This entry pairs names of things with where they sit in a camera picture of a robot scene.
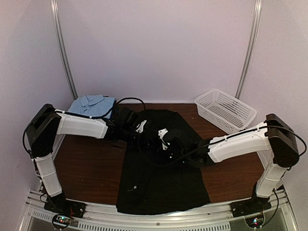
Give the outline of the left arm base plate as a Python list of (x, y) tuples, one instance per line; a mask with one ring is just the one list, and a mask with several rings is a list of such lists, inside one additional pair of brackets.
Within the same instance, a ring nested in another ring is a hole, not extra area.
[(63, 230), (72, 225), (76, 218), (83, 218), (86, 204), (71, 200), (55, 201), (47, 198), (44, 209), (51, 211), (54, 215), (51, 224), (58, 230)]

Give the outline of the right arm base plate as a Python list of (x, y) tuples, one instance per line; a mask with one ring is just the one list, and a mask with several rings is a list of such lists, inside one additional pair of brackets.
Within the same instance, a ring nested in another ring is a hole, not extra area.
[(271, 208), (269, 198), (252, 197), (250, 199), (232, 202), (230, 204), (234, 218), (244, 216), (248, 227), (260, 228), (264, 221), (264, 211)]

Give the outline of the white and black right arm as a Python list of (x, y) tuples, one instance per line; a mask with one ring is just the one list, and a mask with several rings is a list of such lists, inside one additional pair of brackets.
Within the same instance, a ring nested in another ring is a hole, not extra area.
[(236, 156), (271, 151), (271, 161), (257, 181), (252, 198), (247, 201), (246, 207), (253, 213), (265, 205), (265, 199), (301, 156), (296, 142), (299, 136), (275, 114), (267, 115), (264, 122), (252, 128), (198, 142), (193, 142), (180, 129), (161, 129), (157, 135), (162, 149), (170, 153), (171, 161), (166, 167), (179, 163), (204, 167)]

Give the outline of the black long sleeve shirt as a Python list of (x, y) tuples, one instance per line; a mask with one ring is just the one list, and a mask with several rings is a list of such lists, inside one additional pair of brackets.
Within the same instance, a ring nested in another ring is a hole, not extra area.
[(155, 168), (135, 145), (127, 145), (116, 203), (119, 213), (158, 215), (209, 203), (200, 169)]

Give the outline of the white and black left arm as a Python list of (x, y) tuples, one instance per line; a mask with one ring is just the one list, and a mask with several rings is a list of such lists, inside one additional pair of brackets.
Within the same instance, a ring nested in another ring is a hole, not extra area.
[(51, 207), (59, 214), (69, 210), (69, 202), (58, 180), (52, 159), (56, 136), (76, 135), (107, 141), (135, 142), (147, 130), (149, 123), (150, 120), (140, 112), (128, 108), (122, 108), (119, 114), (105, 118), (57, 110), (51, 104), (43, 105), (25, 128), (22, 142), (29, 144), (25, 150), (35, 163), (38, 177), (51, 199)]

